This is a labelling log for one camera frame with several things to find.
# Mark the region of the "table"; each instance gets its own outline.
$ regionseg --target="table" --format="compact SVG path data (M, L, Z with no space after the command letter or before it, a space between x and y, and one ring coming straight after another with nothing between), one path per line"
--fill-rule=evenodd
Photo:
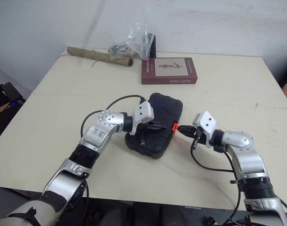
M192 57L197 84L142 85L141 61L132 67L76 56L58 58L0 137L0 186L42 191L80 139L84 117L131 94L160 92L183 102L180 125L208 110L222 130L255 139L275 192L287 202L287 99L260 57L158 53ZM113 110L132 113L138 99ZM96 117L85 124L87 129ZM191 139L176 133L159 160L128 150L114 134L88 179L90 197L233 209L237 188L231 173L207 171L190 156ZM196 150L209 167L230 168L226 157L205 146Z

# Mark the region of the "white wall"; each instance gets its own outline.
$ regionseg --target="white wall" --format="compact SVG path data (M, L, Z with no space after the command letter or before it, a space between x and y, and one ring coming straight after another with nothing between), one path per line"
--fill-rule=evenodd
M65 46L108 48L147 21L157 50L262 56L287 69L287 0L0 0L0 69L33 90Z

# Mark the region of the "red book cover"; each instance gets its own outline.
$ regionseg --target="red book cover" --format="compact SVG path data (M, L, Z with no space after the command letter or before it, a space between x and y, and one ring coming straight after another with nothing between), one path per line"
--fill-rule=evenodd
M150 58L142 61L142 84L195 84L192 58Z

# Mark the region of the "black box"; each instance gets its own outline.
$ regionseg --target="black box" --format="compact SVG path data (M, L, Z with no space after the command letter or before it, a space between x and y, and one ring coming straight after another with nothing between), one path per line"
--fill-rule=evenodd
M158 159L163 155L173 137L174 131L172 128L179 122L183 104L180 100L160 93L153 93L150 96L149 103L154 111L152 122L160 122L166 128L141 129L138 126L134 136L129 133L125 135L125 142L129 149Z

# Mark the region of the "plastic bag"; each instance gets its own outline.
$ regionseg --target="plastic bag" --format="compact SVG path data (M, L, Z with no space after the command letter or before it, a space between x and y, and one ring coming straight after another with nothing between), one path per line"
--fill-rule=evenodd
M153 40L154 34L148 34L146 23L134 24L128 38L125 41L117 40L108 53L111 59L133 57L138 53L142 60L149 60Z
M116 42L110 46L108 49L108 53L110 55L110 59L118 59L118 58L132 58L135 56L136 52L131 49L127 44L127 41L119 42L116 40Z

